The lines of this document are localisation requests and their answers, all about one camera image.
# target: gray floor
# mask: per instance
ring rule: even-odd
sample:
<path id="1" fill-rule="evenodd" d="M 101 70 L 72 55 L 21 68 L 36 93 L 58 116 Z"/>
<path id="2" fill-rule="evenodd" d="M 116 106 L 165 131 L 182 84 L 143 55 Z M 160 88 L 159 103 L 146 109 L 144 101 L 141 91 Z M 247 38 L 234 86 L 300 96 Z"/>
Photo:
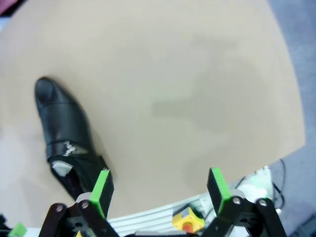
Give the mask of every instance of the gray floor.
<path id="1" fill-rule="evenodd" d="M 281 221 L 286 232 L 316 212 L 316 1 L 270 0 L 291 55 L 304 110 L 306 145 L 284 158 L 286 205 Z M 275 182 L 282 182 L 282 166 L 271 166 Z"/>

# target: green tape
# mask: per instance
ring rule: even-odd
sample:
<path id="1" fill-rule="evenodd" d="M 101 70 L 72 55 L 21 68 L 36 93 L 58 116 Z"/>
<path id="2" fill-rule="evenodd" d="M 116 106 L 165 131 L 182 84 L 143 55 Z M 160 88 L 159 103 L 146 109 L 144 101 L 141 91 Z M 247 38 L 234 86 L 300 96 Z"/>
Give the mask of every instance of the green tape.
<path id="1" fill-rule="evenodd" d="M 104 185 L 106 183 L 106 180 L 107 180 L 109 174 L 110 174 L 110 171 L 108 169 L 102 170 L 100 172 L 99 178 L 98 178 L 97 182 L 95 183 L 95 186 L 93 188 L 92 194 L 91 194 L 90 199 L 89 199 L 98 208 L 101 216 L 104 219 L 105 219 L 105 215 L 102 211 L 102 207 L 100 204 L 100 197 L 101 197 Z"/>
<path id="2" fill-rule="evenodd" d="M 9 233 L 8 237 L 23 237 L 26 233 L 26 228 L 19 222 Z"/>
<path id="3" fill-rule="evenodd" d="M 219 192 L 221 193 L 222 200 L 219 206 L 218 212 L 220 213 L 224 207 L 224 203 L 232 197 L 231 191 L 222 175 L 222 172 L 219 168 L 212 168 L 213 176 L 216 180 Z"/>

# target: black shoe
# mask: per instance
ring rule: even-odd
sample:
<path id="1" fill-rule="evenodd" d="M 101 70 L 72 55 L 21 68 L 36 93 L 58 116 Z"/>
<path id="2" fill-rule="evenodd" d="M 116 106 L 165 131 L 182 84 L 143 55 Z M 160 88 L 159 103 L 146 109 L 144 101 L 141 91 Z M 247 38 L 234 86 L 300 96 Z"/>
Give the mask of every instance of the black shoe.
<path id="1" fill-rule="evenodd" d="M 35 99 L 52 173 L 74 199 L 91 192 L 100 171 L 108 167 L 94 150 L 83 110 L 66 89 L 47 77 L 36 82 Z"/>

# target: screw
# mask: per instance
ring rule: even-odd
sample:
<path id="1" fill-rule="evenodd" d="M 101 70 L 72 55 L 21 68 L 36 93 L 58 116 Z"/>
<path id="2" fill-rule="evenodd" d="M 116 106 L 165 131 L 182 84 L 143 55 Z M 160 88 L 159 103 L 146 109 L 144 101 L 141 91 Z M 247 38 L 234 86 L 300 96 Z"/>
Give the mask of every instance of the screw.
<path id="1" fill-rule="evenodd" d="M 81 205 L 81 207 L 82 207 L 83 209 L 87 208 L 88 206 L 89 206 L 89 203 L 88 203 L 87 201 L 85 201 L 85 202 Z"/>
<path id="2" fill-rule="evenodd" d="M 239 198 L 235 197 L 235 198 L 233 198 L 233 203 L 240 205 L 241 202 L 240 202 Z"/>
<path id="3" fill-rule="evenodd" d="M 63 205 L 58 205 L 58 206 L 56 207 L 56 211 L 57 211 L 57 212 L 60 212 L 62 209 L 63 209 Z"/>
<path id="4" fill-rule="evenodd" d="M 262 206 L 267 206 L 267 202 L 264 201 L 263 199 L 259 200 L 259 204 L 262 205 Z"/>

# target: beige tabletop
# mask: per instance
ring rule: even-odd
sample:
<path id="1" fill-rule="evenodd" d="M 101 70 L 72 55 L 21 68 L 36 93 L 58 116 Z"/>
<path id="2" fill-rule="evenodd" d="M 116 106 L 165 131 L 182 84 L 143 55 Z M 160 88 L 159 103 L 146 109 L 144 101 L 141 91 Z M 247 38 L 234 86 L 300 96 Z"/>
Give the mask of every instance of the beige tabletop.
<path id="1" fill-rule="evenodd" d="M 0 211 L 40 226 L 71 204 L 50 174 L 34 83 L 84 108 L 115 180 L 109 217 L 206 192 L 304 144 L 284 39 L 265 0 L 28 0 L 0 33 Z"/>

